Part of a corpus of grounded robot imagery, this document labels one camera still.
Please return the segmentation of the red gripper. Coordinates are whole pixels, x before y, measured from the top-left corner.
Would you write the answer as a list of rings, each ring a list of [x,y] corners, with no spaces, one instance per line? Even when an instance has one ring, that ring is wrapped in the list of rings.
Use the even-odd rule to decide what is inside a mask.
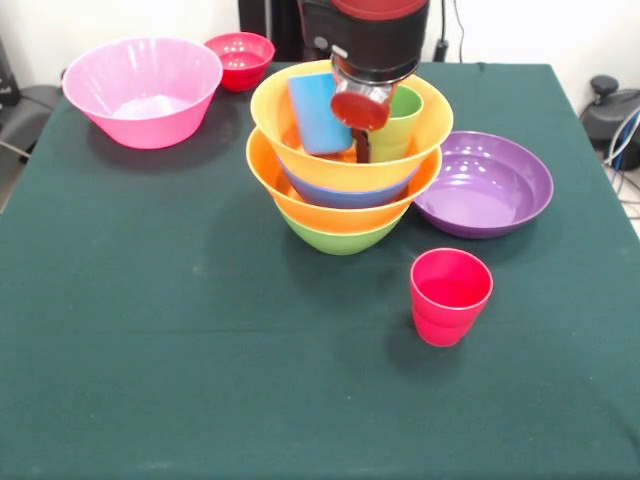
[[[336,93],[330,102],[334,115],[353,129],[356,161],[359,164],[371,162],[369,132],[361,129],[381,129],[390,115],[388,100],[375,100],[354,91]]]

